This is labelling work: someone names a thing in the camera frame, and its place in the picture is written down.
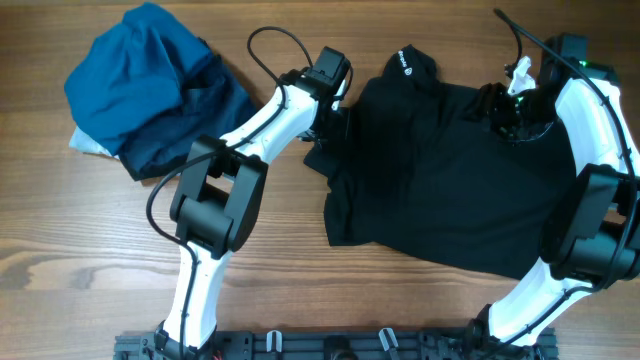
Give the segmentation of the black polo shirt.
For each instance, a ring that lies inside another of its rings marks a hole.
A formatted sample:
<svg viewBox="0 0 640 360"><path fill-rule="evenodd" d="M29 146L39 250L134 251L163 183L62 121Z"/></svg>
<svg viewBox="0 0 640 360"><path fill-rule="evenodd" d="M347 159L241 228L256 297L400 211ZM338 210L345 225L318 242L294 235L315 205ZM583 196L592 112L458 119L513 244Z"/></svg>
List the black polo shirt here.
<svg viewBox="0 0 640 360"><path fill-rule="evenodd" d="M329 243L376 242L470 271L522 278L542 225L573 183L565 128L511 145L472 118L477 90L440 81L412 46L367 82L333 139L305 164L329 188Z"/></svg>

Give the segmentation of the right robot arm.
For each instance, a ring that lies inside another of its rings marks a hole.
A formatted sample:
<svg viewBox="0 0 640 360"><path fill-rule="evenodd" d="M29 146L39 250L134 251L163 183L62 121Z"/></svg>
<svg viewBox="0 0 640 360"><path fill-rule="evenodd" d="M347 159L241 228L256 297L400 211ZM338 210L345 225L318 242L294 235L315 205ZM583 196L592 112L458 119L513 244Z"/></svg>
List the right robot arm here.
<svg viewBox="0 0 640 360"><path fill-rule="evenodd" d="M465 353L478 359L532 347L579 300L639 274L639 152L619 104L610 66L587 61L587 40L561 33L541 43L538 77L519 55L508 85L482 87L475 111L511 144L564 126L576 180L544 222L540 256L503 299L470 321Z"/></svg>

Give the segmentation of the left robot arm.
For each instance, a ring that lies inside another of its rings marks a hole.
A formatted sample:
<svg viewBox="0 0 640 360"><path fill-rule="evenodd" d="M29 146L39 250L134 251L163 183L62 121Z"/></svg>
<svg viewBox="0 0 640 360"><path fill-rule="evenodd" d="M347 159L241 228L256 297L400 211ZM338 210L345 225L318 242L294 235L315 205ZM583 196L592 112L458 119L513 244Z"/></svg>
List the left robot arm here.
<svg viewBox="0 0 640 360"><path fill-rule="evenodd" d="M173 173L179 183L169 214L181 264L153 358L212 358L224 275L257 222L269 165L292 140L319 134L346 95L350 69L343 53L325 47L311 66L281 75L272 98L246 123L193 143Z"/></svg>

